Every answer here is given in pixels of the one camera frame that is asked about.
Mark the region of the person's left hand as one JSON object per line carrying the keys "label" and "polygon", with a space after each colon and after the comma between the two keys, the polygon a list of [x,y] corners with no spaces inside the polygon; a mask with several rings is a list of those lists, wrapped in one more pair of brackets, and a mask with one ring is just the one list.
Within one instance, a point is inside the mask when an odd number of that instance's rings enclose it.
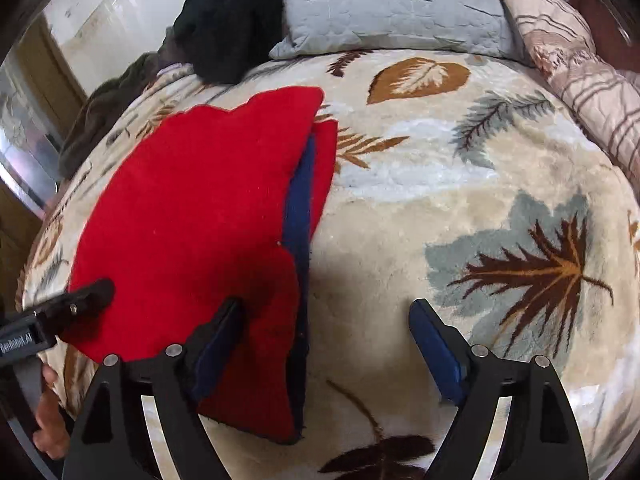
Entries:
{"label": "person's left hand", "polygon": [[38,430],[32,435],[32,442],[51,460],[62,460],[70,448],[70,434],[60,411],[60,400],[52,389],[58,374],[48,364],[43,364],[42,379],[44,386],[35,412]]}

